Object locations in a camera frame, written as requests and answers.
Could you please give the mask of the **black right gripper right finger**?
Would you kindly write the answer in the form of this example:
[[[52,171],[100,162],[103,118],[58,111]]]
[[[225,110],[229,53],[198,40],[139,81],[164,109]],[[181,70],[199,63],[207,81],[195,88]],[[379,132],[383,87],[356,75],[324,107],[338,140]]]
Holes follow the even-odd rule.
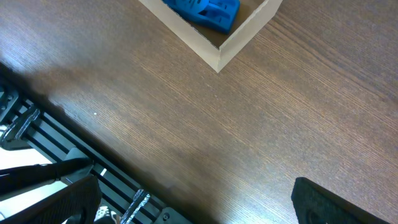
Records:
[[[297,177],[291,200],[299,224],[388,224],[305,177]]]

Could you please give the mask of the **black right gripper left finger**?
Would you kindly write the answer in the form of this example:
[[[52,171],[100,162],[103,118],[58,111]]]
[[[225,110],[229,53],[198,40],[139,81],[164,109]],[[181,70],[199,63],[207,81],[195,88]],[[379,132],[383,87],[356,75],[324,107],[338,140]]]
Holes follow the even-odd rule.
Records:
[[[78,223],[93,223],[101,203],[98,178],[88,176],[1,221],[3,224],[63,223],[79,215]]]

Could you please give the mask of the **brown cardboard box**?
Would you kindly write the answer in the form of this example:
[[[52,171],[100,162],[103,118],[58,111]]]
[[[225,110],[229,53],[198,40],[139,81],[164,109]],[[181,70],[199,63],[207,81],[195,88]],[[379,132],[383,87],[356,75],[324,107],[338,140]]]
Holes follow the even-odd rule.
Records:
[[[140,2],[214,71],[220,72],[275,16],[282,0],[241,1],[236,20],[227,35],[186,21],[162,1]]]

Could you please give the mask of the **blue plastic case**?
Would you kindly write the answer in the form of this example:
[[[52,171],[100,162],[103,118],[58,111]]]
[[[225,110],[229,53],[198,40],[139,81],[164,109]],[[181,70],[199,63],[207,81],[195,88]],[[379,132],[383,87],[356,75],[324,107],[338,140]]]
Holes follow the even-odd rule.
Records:
[[[239,11],[239,0],[163,0],[189,22],[228,34]]]

